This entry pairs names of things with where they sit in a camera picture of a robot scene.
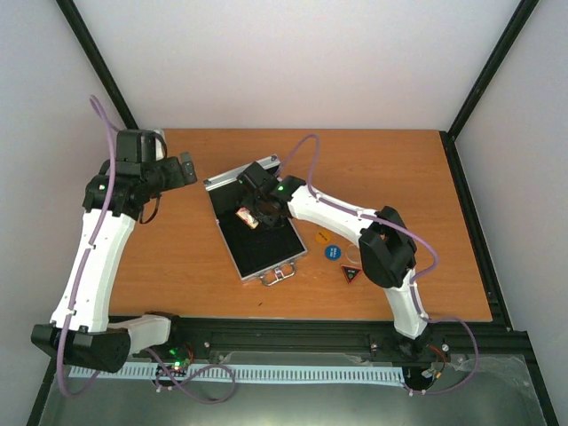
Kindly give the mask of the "clear round plastic disc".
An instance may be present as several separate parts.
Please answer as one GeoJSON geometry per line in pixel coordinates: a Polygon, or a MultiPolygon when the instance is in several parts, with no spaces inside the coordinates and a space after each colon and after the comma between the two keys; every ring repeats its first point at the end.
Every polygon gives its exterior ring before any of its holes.
{"type": "Polygon", "coordinates": [[[354,244],[350,244],[346,248],[345,256],[348,259],[348,261],[351,262],[351,263],[354,263],[354,264],[360,264],[361,263],[359,248],[354,244]]]}

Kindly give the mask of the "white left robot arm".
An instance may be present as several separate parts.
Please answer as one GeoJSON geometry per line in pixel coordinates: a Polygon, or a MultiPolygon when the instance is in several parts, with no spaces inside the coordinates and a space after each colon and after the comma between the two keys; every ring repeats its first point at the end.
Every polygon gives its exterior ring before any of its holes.
{"type": "Polygon", "coordinates": [[[115,373],[149,347],[169,358],[184,349],[177,315],[147,312],[112,323],[109,305],[122,253],[145,205],[196,180],[190,154],[182,153],[152,162],[111,162],[86,186],[81,239],[66,289],[50,321],[35,325],[31,334],[59,373],[67,366],[115,373]]]}

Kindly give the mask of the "aluminium poker case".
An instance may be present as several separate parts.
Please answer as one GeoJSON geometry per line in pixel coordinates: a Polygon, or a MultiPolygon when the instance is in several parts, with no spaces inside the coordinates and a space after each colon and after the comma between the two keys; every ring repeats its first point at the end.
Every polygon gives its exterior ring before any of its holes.
{"type": "MultiPolygon", "coordinates": [[[[257,162],[273,175],[280,166],[276,155],[257,162]]],[[[204,187],[240,279],[259,279],[264,286],[271,287],[296,275],[296,262],[307,254],[307,248],[288,218],[284,218],[282,227],[258,225],[250,229],[235,215],[244,193],[237,177],[250,164],[209,177],[204,180],[204,187]]]]}

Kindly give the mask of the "playing card deck box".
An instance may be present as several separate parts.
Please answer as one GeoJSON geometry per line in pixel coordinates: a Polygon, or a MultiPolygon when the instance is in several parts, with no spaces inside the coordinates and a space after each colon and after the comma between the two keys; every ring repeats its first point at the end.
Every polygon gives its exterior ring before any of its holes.
{"type": "Polygon", "coordinates": [[[250,229],[256,229],[259,225],[258,220],[245,207],[239,208],[235,215],[250,229]]]}

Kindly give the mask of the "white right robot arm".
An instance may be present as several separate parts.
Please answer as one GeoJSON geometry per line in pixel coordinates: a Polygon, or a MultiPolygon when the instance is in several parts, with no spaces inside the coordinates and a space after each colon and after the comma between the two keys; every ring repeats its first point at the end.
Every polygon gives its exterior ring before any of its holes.
{"type": "Polygon", "coordinates": [[[414,283],[417,238],[395,209],[376,211],[352,205],[299,177],[276,177],[257,162],[236,180],[242,188],[239,212],[252,221],[252,228],[275,228],[296,219],[343,237],[359,250],[365,276],[385,292],[396,332],[412,340],[422,336],[428,315],[414,283]]]}

